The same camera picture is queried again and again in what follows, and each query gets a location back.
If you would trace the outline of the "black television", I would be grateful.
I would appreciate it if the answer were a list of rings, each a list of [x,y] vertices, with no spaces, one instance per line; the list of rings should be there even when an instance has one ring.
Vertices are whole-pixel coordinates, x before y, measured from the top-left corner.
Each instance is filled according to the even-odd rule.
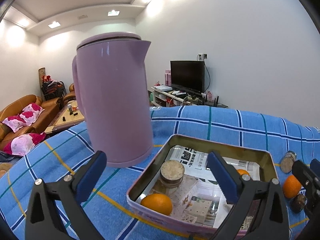
[[[203,61],[170,61],[171,87],[194,93],[204,92]]]

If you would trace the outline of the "pink electric kettle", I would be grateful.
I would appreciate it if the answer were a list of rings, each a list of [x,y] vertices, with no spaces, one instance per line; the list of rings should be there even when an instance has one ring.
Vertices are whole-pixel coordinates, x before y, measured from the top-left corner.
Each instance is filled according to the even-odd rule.
[[[135,166],[152,152],[144,60],[150,42],[113,32],[83,40],[72,62],[76,100],[95,151],[110,167]]]

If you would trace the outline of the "orange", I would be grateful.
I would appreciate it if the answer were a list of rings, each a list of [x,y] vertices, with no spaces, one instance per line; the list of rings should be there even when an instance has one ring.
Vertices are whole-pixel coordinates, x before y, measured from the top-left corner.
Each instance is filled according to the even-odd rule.
[[[242,176],[244,174],[249,175],[249,172],[243,169],[237,169],[237,172]]]
[[[140,204],[150,210],[169,216],[172,212],[171,199],[160,193],[153,193],[143,198]]]
[[[283,183],[283,194],[287,199],[294,198],[301,190],[302,185],[294,175],[287,177]]]

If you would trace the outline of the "pink floral cushion front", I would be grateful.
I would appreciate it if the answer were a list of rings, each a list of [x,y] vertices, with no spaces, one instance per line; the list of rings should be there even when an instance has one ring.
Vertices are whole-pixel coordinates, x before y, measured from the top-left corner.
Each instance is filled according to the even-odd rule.
[[[8,143],[3,148],[3,152],[13,156],[23,157],[28,154],[36,145],[44,141],[45,138],[46,133],[44,132],[41,134],[23,134],[14,138],[10,143]]]

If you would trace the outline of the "brown leather sofa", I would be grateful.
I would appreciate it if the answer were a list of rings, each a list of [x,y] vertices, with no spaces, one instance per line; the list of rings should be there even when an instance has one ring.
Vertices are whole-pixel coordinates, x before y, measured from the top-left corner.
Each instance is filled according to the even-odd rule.
[[[41,134],[60,111],[61,98],[26,95],[1,110],[1,150],[23,134]]]

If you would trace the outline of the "dark dried fruit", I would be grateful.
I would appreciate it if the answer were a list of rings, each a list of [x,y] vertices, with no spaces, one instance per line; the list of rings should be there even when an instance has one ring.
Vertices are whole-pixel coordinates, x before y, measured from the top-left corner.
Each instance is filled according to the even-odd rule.
[[[290,208],[293,213],[300,213],[306,205],[306,196],[299,193],[290,202]]]

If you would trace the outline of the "white tv stand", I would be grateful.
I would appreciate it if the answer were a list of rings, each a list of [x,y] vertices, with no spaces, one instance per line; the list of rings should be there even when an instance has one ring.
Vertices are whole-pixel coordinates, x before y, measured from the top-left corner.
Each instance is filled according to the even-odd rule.
[[[175,107],[175,106],[210,106],[219,108],[228,108],[227,105],[219,103],[219,97],[214,101],[207,99],[207,94],[186,93],[179,90],[164,91],[161,86],[152,87],[149,90],[150,103],[158,107]]]

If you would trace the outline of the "wooden coffee table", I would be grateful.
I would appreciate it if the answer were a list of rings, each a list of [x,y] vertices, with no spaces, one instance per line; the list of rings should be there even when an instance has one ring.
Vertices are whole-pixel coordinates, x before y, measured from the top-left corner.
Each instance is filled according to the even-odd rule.
[[[71,128],[85,120],[81,114],[78,103],[76,100],[67,102],[67,104],[61,109],[57,116],[46,128],[46,134],[58,133]]]

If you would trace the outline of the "pink floral cushion middle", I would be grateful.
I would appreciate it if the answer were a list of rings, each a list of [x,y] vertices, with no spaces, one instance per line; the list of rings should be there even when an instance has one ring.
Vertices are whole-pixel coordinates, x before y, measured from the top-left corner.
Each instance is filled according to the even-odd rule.
[[[44,108],[36,103],[30,103],[24,109],[22,113],[5,118],[2,123],[7,125],[14,133],[19,129],[31,126],[37,121],[40,114],[44,111]]]

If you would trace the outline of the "pink floral cushion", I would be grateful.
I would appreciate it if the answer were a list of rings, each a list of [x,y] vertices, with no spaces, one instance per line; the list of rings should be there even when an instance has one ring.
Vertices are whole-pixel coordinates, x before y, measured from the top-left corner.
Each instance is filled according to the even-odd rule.
[[[41,134],[23,134],[14,138],[10,143],[8,143],[3,148],[3,152],[13,156],[23,157],[28,154],[36,145],[44,141],[45,138],[46,133],[44,132]]]
[[[5,118],[2,123],[7,125],[14,133],[19,129],[31,126],[37,121],[40,114],[44,111],[44,108],[36,103],[30,103],[24,109],[22,113]]]

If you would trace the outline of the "round tea cake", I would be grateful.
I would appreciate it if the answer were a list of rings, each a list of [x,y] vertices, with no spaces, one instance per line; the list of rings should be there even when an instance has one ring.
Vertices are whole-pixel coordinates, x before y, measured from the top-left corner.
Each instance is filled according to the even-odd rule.
[[[183,180],[185,168],[177,160],[167,160],[160,168],[160,180],[168,188],[175,188]]]
[[[292,171],[292,167],[296,159],[297,159],[296,153],[293,151],[288,151],[281,160],[280,169],[284,173],[290,173]]]

